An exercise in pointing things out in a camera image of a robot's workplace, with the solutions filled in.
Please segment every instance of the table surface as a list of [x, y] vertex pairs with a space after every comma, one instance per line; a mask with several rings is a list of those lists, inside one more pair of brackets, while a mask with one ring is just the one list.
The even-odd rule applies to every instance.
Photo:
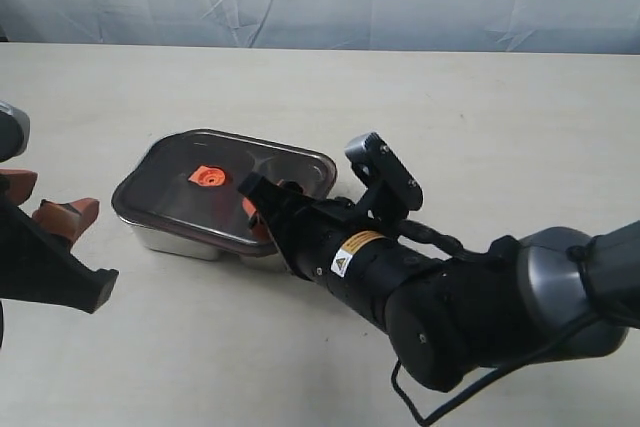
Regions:
[[[376, 130], [424, 188], [413, 218], [473, 249], [640, 218], [639, 57], [0, 44], [0, 98], [32, 120], [4, 164], [40, 174], [25, 209], [99, 198], [74, 253], [120, 271], [93, 315], [4, 302], [1, 425], [414, 425], [386, 336], [319, 287], [137, 243], [110, 197], [171, 133], [324, 152], [335, 192], [358, 196], [342, 149]], [[527, 368], [441, 425], [637, 425], [638, 347]], [[403, 382], [424, 413], [448, 398]]]

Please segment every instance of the container lid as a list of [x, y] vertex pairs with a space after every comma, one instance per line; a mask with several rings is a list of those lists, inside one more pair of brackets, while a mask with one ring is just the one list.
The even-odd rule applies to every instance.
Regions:
[[276, 252], [250, 229], [250, 204], [237, 191], [249, 172], [294, 181], [324, 198], [335, 183], [327, 156], [214, 130], [193, 130], [156, 142], [118, 186], [112, 205], [126, 222], [248, 256]]

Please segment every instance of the yellow warning label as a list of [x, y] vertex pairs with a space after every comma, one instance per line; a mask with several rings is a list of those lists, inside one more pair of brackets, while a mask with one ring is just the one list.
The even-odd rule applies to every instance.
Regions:
[[379, 232], [375, 232], [373, 230], [363, 230], [362, 232], [358, 232], [357, 234], [349, 237], [347, 241], [342, 244], [341, 249], [353, 255], [358, 250], [360, 250], [363, 245], [368, 244], [372, 240], [382, 238], [384, 238], [384, 235]]

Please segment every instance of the warning label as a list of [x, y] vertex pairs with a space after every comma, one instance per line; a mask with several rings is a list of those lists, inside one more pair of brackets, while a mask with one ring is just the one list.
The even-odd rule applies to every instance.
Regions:
[[368, 244], [372, 240], [382, 238], [384, 238], [384, 235], [374, 232], [373, 230], [363, 230], [362, 232], [352, 235], [342, 244], [342, 247], [338, 249], [338, 252], [336, 252], [336, 255], [333, 257], [331, 271], [340, 277], [344, 277], [355, 253], [358, 252], [363, 245]]

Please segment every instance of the stainless steel container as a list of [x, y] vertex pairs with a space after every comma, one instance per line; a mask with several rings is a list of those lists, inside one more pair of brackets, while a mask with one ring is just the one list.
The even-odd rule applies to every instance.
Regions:
[[251, 171], [297, 182], [316, 198], [336, 179], [334, 162], [318, 152], [194, 130], [156, 142], [117, 187], [112, 206], [149, 249], [205, 260], [227, 251], [247, 266], [284, 270], [271, 239], [251, 230], [247, 201], [237, 192]]

